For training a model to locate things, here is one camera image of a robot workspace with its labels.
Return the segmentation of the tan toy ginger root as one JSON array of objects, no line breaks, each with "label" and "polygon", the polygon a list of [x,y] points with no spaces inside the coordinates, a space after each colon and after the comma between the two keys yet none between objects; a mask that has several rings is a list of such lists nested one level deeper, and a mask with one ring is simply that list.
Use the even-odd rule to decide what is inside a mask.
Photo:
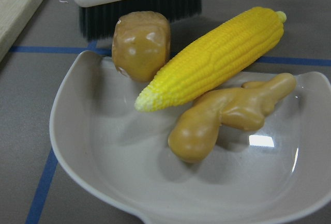
[{"label": "tan toy ginger root", "polygon": [[281,73],[269,81],[250,81],[241,87],[207,92],[179,117],[168,146],[179,159],[200,162],[213,150],[220,126],[259,130],[276,104],[295,87],[295,77]]}]

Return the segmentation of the brown toy potato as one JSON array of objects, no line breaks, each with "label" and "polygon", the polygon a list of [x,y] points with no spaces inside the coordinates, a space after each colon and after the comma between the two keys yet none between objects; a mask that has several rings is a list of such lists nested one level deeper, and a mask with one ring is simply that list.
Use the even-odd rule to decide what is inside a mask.
[{"label": "brown toy potato", "polygon": [[158,12],[137,11],[119,18],[112,61],[121,74],[149,82],[170,58],[170,23]]}]

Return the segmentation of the yellow toy corn cob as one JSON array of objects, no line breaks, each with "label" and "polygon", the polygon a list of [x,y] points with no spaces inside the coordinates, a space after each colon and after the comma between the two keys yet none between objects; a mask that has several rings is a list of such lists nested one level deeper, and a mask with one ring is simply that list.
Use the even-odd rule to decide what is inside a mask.
[{"label": "yellow toy corn cob", "polygon": [[140,92],[135,109],[180,106],[214,89],[273,49],[286,20],[283,11],[254,7],[222,23],[167,62]]}]

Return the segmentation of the beige plastic dustpan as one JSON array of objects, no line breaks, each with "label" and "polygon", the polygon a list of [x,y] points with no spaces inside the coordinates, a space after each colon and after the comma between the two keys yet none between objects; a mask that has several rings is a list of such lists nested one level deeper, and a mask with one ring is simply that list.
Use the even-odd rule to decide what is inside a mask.
[{"label": "beige plastic dustpan", "polygon": [[145,223],[287,223],[330,201],[330,83],[319,72],[296,80],[260,130],[221,127],[189,165],[167,144],[188,106],[137,112],[143,85],[84,51],[55,97],[51,144],[81,187]]}]

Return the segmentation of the wooden cutting board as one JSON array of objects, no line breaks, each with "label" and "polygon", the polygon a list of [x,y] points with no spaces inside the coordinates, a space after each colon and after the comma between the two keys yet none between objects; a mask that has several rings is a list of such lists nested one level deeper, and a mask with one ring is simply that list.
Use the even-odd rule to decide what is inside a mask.
[{"label": "wooden cutting board", "polygon": [[1,59],[23,31],[43,0],[1,0]]}]

